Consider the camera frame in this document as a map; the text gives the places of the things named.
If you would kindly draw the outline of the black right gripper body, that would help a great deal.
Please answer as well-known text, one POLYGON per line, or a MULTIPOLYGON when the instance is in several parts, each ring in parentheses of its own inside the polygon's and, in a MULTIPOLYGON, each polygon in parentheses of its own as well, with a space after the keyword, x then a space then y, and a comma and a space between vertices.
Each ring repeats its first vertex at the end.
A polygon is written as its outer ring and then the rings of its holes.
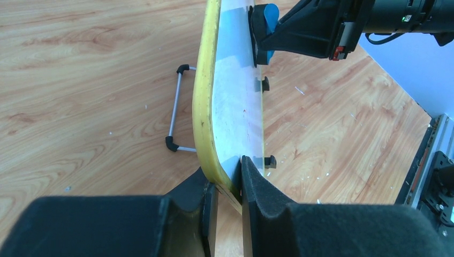
POLYGON ((374 1, 316 1, 317 58, 345 59, 355 50, 366 27, 374 1))

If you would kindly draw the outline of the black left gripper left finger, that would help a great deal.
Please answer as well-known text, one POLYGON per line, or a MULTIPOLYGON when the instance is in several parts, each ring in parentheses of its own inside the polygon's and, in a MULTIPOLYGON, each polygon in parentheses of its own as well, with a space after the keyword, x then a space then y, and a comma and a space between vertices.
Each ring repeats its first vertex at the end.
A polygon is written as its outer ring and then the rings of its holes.
POLYGON ((201 169, 164 195, 41 197, 1 256, 213 256, 217 202, 201 169))

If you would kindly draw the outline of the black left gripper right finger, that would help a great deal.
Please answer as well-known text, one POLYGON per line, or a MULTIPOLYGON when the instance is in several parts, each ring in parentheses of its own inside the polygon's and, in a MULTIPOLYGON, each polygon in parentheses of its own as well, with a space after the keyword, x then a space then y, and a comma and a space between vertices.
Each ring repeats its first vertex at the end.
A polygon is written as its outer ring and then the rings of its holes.
POLYGON ((453 256, 405 205, 297 203, 241 159, 245 256, 453 256))

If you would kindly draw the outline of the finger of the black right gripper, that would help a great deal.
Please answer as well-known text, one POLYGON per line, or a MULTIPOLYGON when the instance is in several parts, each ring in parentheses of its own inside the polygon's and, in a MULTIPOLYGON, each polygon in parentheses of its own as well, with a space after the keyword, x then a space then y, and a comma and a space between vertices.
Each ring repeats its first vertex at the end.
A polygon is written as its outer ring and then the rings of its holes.
POLYGON ((259 40, 263 50, 327 58, 334 45, 340 1, 299 1, 259 40))

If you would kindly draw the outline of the blue black whiteboard eraser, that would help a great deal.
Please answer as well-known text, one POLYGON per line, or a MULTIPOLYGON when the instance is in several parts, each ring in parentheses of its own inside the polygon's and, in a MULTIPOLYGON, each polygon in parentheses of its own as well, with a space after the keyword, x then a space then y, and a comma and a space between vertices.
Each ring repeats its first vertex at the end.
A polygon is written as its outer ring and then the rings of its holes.
POLYGON ((279 19, 278 6, 260 4, 250 6, 248 11, 249 32, 251 36, 254 66, 268 65, 274 55, 274 50, 264 50, 261 42, 273 34, 279 19))

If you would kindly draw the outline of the yellow framed whiteboard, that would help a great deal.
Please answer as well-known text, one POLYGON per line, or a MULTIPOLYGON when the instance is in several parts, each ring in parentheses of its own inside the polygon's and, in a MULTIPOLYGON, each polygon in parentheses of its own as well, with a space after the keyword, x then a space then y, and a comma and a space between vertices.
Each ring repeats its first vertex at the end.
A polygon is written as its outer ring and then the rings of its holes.
POLYGON ((248 12, 254 1, 207 1, 192 98, 195 149, 206 178, 242 210, 241 158, 264 170, 262 72, 248 12))

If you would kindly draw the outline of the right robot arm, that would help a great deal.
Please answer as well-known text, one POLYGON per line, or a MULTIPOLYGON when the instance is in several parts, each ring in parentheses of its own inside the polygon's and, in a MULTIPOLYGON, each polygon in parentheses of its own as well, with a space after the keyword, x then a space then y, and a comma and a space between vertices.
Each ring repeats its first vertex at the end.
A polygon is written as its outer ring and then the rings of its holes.
POLYGON ((284 16, 275 4, 261 4, 250 8, 249 26, 260 65, 275 51, 338 61, 361 35, 380 35, 374 45, 406 33, 430 34, 439 46, 452 42, 453 1, 299 1, 284 16))

